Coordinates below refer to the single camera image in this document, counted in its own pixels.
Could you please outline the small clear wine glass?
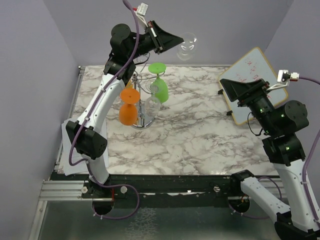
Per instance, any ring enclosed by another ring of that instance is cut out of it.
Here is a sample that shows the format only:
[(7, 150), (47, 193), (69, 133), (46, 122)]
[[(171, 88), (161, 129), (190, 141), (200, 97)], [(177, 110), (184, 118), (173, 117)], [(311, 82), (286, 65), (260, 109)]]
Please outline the small clear wine glass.
[(183, 42), (177, 48), (177, 56), (182, 61), (188, 61), (195, 55), (198, 47), (198, 39), (191, 32), (183, 33), (181, 38), (183, 38)]

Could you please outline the green plastic wine glass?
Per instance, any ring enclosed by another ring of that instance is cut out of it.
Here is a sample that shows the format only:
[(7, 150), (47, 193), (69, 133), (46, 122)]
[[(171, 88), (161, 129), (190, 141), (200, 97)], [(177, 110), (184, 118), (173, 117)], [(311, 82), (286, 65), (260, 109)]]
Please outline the green plastic wine glass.
[(152, 74), (156, 74), (156, 78), (150, 84), (150, 90), (158, 98), (161, 104), (169, 99), (169, 89), (165, 81), (160, 77), (166, 71), (166, 65), (161, 62), (152, 63), (148, 70)]

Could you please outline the yellow-orange plastic wine glass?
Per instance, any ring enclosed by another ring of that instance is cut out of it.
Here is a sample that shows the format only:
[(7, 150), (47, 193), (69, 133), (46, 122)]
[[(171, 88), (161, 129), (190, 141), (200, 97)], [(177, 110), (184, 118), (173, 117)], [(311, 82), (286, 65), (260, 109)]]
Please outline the yellow-orange plastic wine glass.
[(133, 82), (132, 82), (131, 79), (129, 80), (129, 82), (127, 83), (127, 85), (125, 87), (126, 88), (131, 88), (131, 89), (134, 87)]

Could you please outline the tall clear wine glass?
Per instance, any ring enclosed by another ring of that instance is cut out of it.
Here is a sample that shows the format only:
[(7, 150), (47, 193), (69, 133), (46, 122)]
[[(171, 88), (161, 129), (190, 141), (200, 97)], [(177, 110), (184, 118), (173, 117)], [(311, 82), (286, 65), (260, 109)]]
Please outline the tall clear wine glass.
[(145, 100), (144, 107), (145, 107), (145, 113), (147, 116), (154, 118), (158, 115), (159, 110), (161, 108), (161, 102), (156, 97), (156, 93), (159, 91), (158, 86), (156, 86), (154, 83), (150, 85), (150, 92), (151, 95), (149, 98)]

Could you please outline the orange plastic wine glass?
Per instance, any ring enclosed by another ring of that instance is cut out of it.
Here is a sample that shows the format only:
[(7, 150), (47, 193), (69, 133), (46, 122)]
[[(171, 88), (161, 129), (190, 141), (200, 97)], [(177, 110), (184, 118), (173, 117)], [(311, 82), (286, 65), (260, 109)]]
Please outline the orange plastic wine glass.
[(119, 121), (125, 126), (131, 126), (136, 123), (138, 118), (136, 103), (140, 100), (140, 94), (134, 88), (125, 88), (119, 96), (123, 101), (123, 105), (119, 109)]

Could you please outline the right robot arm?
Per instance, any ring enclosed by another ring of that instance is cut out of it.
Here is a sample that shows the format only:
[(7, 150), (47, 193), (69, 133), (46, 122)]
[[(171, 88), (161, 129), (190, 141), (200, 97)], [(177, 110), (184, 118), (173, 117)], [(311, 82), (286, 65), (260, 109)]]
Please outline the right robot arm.
[(296, 132), (309, 125), (306, 106), (290, 100), (275, 108), (267, 97), (269, 83), (221, 79), (229, 100), (248, 107), (266, 134), (263, 148), (281, 179), (288, 204), (285, 204), (248, 170), (231, 175), (229, 189), (236, 195), (252, 198), (272, 221), (282, 240), (318, 240), (320, 208), (308, 183), (308, 161)]

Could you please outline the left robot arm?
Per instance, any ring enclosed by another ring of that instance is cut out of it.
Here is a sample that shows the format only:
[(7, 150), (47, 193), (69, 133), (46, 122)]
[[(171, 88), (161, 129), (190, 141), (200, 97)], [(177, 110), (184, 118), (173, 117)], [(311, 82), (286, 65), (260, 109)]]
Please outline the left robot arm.
[(112, 28), (111, 52), (100, 86), (80, 117), (75, 121), (69, 120), (65, 127), (71, 143), (69, 152), (76, 150), (82, 156), (76, 162), (70, 156), (69, 165), (74, 167), (85, 163), (91, 181), (95, 182), (93, 191), (97, 196), (106, 197), (111, 190), (110, 184), (106, 182), (109, 173), (103, 159), (108, 141), (101, 135), (101, 129), (111, 106), (136, 69), (134, 59), (151, 51), (161, 54), (183, 41), (182, 37), (164, 31), (153, 20), (147, 24), (144, 34), (131, 31), (124, 23)]

